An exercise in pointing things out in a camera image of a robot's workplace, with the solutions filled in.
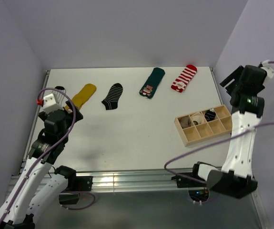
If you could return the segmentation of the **black vertical-striped ankle sock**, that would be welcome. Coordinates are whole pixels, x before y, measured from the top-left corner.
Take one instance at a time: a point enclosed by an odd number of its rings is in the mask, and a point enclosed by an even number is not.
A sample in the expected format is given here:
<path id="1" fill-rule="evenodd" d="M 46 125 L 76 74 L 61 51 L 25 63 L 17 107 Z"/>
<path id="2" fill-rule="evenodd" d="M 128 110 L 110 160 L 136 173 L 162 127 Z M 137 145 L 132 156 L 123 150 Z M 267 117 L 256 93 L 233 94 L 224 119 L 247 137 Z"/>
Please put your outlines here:
<path id="1" fill-rule="evenodd" d="M 207 110 L 204 113 L 204 117 L 206 119 L 207 122 L 213 121 L 216 118 L 216 112 L 213 108 Z"/>

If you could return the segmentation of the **cream and brown sock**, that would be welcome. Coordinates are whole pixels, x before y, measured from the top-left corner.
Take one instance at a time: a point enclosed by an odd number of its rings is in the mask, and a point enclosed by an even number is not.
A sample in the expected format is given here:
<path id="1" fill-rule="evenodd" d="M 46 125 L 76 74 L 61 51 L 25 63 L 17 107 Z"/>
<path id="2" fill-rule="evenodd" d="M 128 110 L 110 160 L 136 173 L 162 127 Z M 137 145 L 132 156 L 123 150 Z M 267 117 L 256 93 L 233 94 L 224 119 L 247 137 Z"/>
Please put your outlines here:
<path id="1" fill-rule="evenodd" d="M 201 125 L 206 122 L 206 119 L 201 112 L 196 112 L 193 115 L 191 115 L 191 120 L 194 125 Z"/>

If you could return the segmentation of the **tan sock with maroon stripes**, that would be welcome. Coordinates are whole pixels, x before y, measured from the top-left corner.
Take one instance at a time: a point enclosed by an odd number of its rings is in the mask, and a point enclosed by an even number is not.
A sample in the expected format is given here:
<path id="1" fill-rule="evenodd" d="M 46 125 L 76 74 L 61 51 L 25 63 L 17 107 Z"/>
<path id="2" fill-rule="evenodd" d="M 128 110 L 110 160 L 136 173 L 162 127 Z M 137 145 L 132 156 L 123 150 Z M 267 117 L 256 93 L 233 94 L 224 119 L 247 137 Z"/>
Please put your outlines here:
<path id="1" fill-rule="evenodd" d="M 188 128 L 192 125 L 189 116 L 179 118 L 179 123 L 182 129 Z"/>

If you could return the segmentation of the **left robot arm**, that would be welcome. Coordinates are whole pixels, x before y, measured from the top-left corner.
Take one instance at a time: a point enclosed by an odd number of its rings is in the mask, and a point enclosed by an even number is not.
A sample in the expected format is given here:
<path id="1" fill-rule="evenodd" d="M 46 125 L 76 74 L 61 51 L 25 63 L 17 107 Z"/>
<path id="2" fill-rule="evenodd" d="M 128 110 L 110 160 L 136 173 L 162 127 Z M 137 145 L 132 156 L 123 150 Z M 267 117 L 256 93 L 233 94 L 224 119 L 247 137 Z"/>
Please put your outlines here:
<path id="1" fill-rule="evenodd" d="M 61 166 L 52 177 L 52 184 L 45 186 L 47 194 L 36 192 L 64 150 L 73 125 L 82 120 L 83 115 L 70 101 L 66 102 L 66 107 L 61 107 L 44 99 L 39 117 L 44 128 L 31 146 L 23 173 L 0 207 L 0 229 L 33 229 L 36 214 L 48 205 L 52 197 L 63 190 L 73 190 L 77 185 L 75 170 Z"/>

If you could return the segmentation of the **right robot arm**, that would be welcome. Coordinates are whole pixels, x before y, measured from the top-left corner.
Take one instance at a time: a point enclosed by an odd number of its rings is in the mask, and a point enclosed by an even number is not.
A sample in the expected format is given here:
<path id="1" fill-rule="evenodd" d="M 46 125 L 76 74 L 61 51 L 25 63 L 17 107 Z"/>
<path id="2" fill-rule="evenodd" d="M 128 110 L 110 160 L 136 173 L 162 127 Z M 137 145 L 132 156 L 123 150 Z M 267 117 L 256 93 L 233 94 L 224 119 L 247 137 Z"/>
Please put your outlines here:
<path id="1" fill-rule="evenodd" d="M 206 182 L 209 190 L 241 199 L 257 189 L 258 182 L 252 172 L 255 127 L 261 122 L 264 99 L 258 94 L 265 88 L 268 69 L 260 66 L 239 66 L 220 86 L 230 95 L 232 106 L 232 139 L 226 160 L 220 170 L 197 162 L 193 166 L 191 182 L 201 186 Z"/>

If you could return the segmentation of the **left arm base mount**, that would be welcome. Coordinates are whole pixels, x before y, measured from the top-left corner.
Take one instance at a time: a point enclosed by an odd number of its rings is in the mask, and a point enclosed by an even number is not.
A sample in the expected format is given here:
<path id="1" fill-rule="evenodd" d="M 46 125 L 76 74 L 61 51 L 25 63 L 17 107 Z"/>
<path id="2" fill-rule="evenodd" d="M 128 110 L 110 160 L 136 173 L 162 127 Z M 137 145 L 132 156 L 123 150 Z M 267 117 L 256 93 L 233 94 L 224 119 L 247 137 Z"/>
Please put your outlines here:
<path id="1" fill-rule="evenodd" d="M 59 203 L 70 206 L 81 203 L 82 200 L 88 201 L 88 193 L 92 189 L 93 176 L 77 176 L 74 183 L 65 191 L 59 194 Z"/>

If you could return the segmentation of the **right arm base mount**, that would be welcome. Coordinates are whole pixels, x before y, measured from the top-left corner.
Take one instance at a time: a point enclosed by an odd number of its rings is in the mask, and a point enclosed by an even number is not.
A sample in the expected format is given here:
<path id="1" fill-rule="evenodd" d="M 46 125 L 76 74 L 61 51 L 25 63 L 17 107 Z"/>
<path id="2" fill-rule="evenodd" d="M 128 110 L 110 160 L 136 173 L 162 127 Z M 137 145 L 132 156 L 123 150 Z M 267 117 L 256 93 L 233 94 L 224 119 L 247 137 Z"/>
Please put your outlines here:
<path id="1" fill-rule="evenodd" d="M 199 181 L 182 177 L 182 175 L 190 176 L 194 178 L 192 172 L 187 172 L 187 173 L 180 173 L 180 176 L 175 175 L 171 177 L 171 180 L 176 182 L 177 188 L 187 189 L 188 197 L 194 205 L 199 204 L 201 206 L 202 204 L 211 201 L 209 189 L 204 183 L 202 183 L 202 181 L 204 181 L 203 179 L 196 178 L 201 181 L 199 182 Z"/>

